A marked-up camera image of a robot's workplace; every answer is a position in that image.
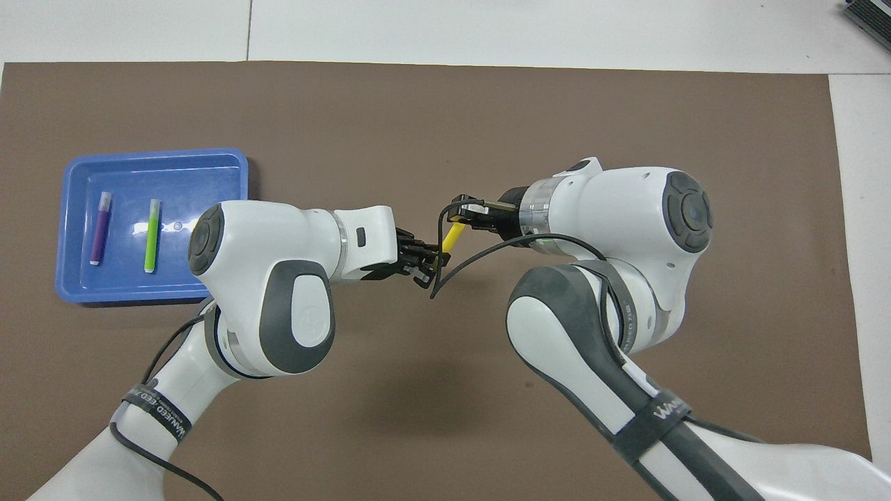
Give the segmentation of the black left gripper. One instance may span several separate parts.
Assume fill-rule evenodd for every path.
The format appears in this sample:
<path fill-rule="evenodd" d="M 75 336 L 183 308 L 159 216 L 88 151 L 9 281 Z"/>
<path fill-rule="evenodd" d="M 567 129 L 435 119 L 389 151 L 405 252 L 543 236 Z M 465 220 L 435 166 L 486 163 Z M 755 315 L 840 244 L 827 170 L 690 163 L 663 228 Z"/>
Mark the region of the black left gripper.
<path fill-rule="evenodd" d="M 412 232 L 402 228 L 396 228 L 397 233 L 397 262 L 395 271 L 401 276 L 411 276 L 420 287 L 430 287 L 439 283 L 442 279 L 442 269 L 448 266 L 446 252 L 442 249 L 442 243 L 437 241 L 430 244 L 418 240 Z"/>

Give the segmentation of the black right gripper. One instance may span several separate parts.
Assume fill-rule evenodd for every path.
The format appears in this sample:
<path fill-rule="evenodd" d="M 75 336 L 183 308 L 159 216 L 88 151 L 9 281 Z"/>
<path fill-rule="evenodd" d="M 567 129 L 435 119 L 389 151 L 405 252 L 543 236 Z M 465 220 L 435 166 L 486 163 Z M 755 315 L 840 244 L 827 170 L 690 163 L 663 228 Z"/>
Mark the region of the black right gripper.
<path fill-rule="evenodd" d="M 512 204 L 518 208 L 521 206 L 524 196 L 524 187 L 513 187 L 506 191 L 499 202 Z M 519 210 L 504 212 L 504 210 L 489 209 L 484 206 L 484 201 L 471 196 L 456 196 L 451 200 L 448 208 L 450 222 L 467 225 L 478 231 L 496 232 L 503 241 L 522 237 L 523 232 L 519 225 Z"/>

